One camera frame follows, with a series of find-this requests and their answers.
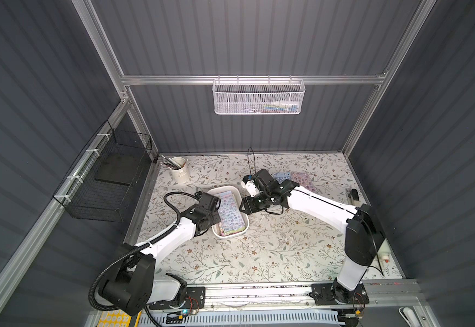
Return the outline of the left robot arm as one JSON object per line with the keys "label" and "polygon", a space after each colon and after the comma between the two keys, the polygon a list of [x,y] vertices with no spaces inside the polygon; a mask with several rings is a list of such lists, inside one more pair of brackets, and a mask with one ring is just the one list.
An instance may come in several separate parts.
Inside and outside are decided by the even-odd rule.
{"label": "left robot arm", "polygon": [[97,275],[88,301],[98,311],[120,309],[134,316],[153,301],[182,298],[182,280],[173,274],[156,276],[156,266],[183,243],[205,234],[221,221],[221,199],[206,192],[169,192],[164,203],[176,214],[165,230],[137,245],[122,244],[125,250]]}

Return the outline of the white plastic storage tray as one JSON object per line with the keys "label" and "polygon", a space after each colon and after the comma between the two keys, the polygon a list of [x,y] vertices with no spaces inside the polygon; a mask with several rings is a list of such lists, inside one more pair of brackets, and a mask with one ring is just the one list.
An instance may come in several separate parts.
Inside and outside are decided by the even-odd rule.
{"label": "white plastic storage tray", "polygon": [[236,238],[245,235],[250,222],[248,215],[240,211],[242,197],[231,185],[210,189],[208,193],[221,200],[218,214],[221,221],[212,226],[212,232],[219,239]]}

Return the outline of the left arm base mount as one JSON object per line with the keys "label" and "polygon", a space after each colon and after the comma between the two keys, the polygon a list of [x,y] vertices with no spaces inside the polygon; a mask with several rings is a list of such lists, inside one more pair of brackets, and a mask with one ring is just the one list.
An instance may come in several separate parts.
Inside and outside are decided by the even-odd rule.
{"label": "left arm base mount", "polygon": [[171,301],[155,301],[147,304],[150,310],[203,309],[206,299],[205,287],[187,286]]}

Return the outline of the pink 3D sticker sheet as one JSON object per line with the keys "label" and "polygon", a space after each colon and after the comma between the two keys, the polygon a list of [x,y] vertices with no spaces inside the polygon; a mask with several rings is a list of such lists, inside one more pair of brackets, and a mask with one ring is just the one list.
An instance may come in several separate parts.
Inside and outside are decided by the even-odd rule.
{"label": "pink 3D sticker sheet", "polygon": [[317,193],[316,187],[312,183],[311,176],[306,172],[292,172],[292,181],[298,183],[300,186],[309,190],[310,192]]}

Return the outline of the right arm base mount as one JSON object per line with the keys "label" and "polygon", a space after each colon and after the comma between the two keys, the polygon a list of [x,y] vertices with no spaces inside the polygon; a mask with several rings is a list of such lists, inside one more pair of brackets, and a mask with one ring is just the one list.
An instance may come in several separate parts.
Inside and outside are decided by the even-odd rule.
{"label": "right arm base mount", "polygon": [[348,290],[336,280],[327,283],[314,283],[308,293],[316,305],[367,305],[370,300],[363,283],[354,290]]}

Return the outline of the light blue sticker sheet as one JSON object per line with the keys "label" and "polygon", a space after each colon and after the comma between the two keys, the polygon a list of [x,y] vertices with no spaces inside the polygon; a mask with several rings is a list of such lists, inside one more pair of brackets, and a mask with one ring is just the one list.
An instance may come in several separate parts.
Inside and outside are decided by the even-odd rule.
{"label": "light blue sticker sheet", "polygon": [[231,191],[218,193],[221,204],[218,209],[218,214],[221,218],[219,223],[221,234],[229,236],[237,234],[246,229],[246,223],[239,211],[236,199]]}

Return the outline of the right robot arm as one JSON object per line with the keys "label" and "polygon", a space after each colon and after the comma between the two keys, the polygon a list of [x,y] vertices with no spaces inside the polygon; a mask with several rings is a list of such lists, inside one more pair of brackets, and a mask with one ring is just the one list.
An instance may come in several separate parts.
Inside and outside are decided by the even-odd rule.
{"label": "right robot arm", "polygon": [[243,198],[240,211],[247,215],[281,206],[311,215],[342,233],[346,258],[335,283],[348,292],[357,288],[385,241],[385,233],[371,206],[342,204],[289,179],[279,183],[265,169],[246,175],[241,185],[248,196]]}

